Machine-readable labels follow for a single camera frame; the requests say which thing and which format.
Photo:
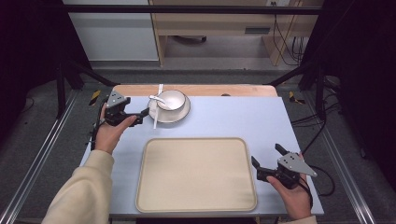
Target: sleeve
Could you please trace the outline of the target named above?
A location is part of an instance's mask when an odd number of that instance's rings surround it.
[[[317,218],[315,216],[312,216],[291,222],[279,222],[279,224],[317,224]]]
[[[113,157],[94,150],[58,191],[42,223],[107,223]]]

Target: person's left hand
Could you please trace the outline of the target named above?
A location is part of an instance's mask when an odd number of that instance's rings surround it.
[[[102,113],[100,119],[105,118],[106,105],[102,107]],[[98,130],[95,141],[95,150],[102,150],[110,155],[113,154],[113,150],[117,143],[120,141],[122,133],[136,120],[136,116],[126,118],[117,126],[111,126],[107,123],[103,123]]]

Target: power outlet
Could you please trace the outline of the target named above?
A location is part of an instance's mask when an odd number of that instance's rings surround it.
[[[267,7],[287,7],[290,0],[267,0],[265,4]]]

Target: beige tray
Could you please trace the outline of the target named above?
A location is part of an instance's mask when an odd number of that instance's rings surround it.
[[[136,195],[143,213],[249,211],[257,203],[240,138],[156,138],[147,142]]]

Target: saucer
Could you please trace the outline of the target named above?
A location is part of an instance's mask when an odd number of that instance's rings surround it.
[[[157,101],[156,100],[150,100],[148,101],[148,107],[149,107],[149,116],[152,119],[155,119],[155,109],[157,106]],[[190,108],[191,108],[191,102],[189,97],[186,96],[186,102],[185,105],[183,107],[183,109],[178,112],[177,114],[174,114],[173,111],[169,111],[169,110],[163,110],[160,107],[158,107],[158,118],[157,121],[161,122],[161,123],[173,123],[176,121],[179,121],[181,119],[184,119],[190,112]]]

